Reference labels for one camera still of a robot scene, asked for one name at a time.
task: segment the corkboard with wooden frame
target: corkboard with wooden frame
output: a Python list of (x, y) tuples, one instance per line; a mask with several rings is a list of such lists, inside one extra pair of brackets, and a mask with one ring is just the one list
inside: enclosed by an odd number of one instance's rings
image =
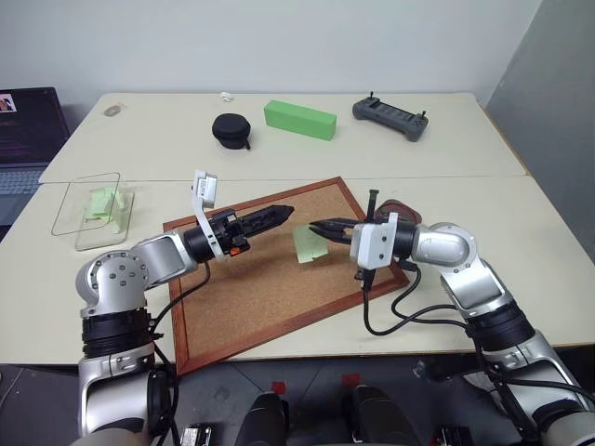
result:
[[(294, 206), (283, 225), (250, 239), (252, 248), (223, 263), (211, 262), (211, 280), (172, 308), (176, 365), (187, 374), (362, 303), (356, 267), (346, 244), (329, 243), (328, 255), (299, 264), (293, 228), (343, 216), (364, 219), (340, 178), (229, 206), (242, 216), (271, 204)], [(207, 216), (224, 209), (211, 211)], [(194, 216), (164, 223), (164, 230), (196, 226)], [(205, 269), (169, 283), (170, 299), (200, 282)], [(408, 284), (392, 264), (377, 272), (371, 297)]]

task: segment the floor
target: floor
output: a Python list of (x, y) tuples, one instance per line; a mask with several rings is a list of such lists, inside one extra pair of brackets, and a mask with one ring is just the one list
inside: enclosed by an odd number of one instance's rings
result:
[[(262, 391), (285, 386), (291, 446), (349, 441), (339, 416), (345, 385), (382, 388), (402, 407), (421, 444), (439, 424), (469, 426), (476, 444), (508, 445), (518, 440), (511, 422), (489, 396), (460, 378), (442, 383), (417, 378), (420, 357), (225, 362), (185, 376), (177, 421), (216, 426), (215, 444), (233, 445), (245, 413)], [(3, 446), (68, 445), (76, 437), (77, 378), (71, 374), (0, 366)]]

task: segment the green foam block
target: green foam block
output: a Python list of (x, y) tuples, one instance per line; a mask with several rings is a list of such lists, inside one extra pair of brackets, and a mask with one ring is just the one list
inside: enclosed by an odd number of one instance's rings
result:
[(267, 125), (330, 141), (337, 130), (337, 116), (325, 111), (272, 100), (264, 108)]

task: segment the small white object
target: small white object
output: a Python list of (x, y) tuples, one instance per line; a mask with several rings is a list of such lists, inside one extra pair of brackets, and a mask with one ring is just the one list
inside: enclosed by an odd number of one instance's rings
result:
[(222, 91), (220, 96), (225, 102), (233, 101), (233, 96), (231, 95), (231, 93), (228, 93), (227, 91)]
[(353, 228), (350, 259), (364, 269), (387, 267), (397, 233), (398, 214), (391, 212), (387, 223), (362, 223)]
[(208, 223), (204, 210), (204, 207), (213, 208), (215, 206), (216, 194), (217, 176), (203, 170), (194, 172), (194, 183), (192, 184), (192, 207), (194, 208), (194, 214), (196, 215), (198, 224), (203, 229), (203, 234), (208, 240), (211, 251), (213, 251), (215, 258), (221, 262), (225, 260), (225, 255), (211, 225)]

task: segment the table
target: table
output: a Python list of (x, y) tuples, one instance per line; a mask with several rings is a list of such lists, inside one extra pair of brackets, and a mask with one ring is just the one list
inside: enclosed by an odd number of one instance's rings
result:
[[(225, 180), (525, 175), (525, 170), (469, 93), (378, 94), (430, 124), (418, 142), (376, 123), (357, 121), (351, 106), (364, 95), (215, 94), (104, 95), (47, 168), (42, 183), (119, 172), (125, 180), (192, 180), (209, 169)], [(337, 114), (331, 141), (270, 128), (264, 106), (284, 100)], [(122, 111), (103, 112), (114, 104)], [(215, 118), (240, 113), (252, 125), (251, 151), (223, 149)]]
[[(239, 203), (308, 180), (221, 181), (217, 206)], [(378, 200), (397, 198), (418, 210), (427, 224), (453, 221), (476, 236), (480, 252), (496, 269), (531, 323), (557, 346), (595, 342), (595, 266), (535, 181), (528, 176), (347, 179), (365, 207), (368, 190)], [(189, 181), (140, 181), (128, 239), (121, 247), (162, 231), (164, 221), (192, 213)], [(102, 252), (76, 252), (72, 236), (50, 234), (65, 184), (45, 184), (33, 196), (0, 245), (0, 362), (73, 364), (82, 352), (84, 305), (74, 290), (76, 272)], [(405, 303), (403, 312), (441, 303), (446, 296), (431, 267)], [(386, 308), (396, 294), (373, 301), (374, 326), (393, 322)], [(147, 293), (156, 314), (168, 302), (166, 286)], [(339, 327), (350, 327), (339, 331)], [(173, 358), (171, 320), (165, 318), (160, 340)], [(236, 359), (301, 356), (394, 354), (470, 350), (460, 329), (411, 324), (377, 338), (362, 323), (361, 307), (287, 334), (242, 353)]]

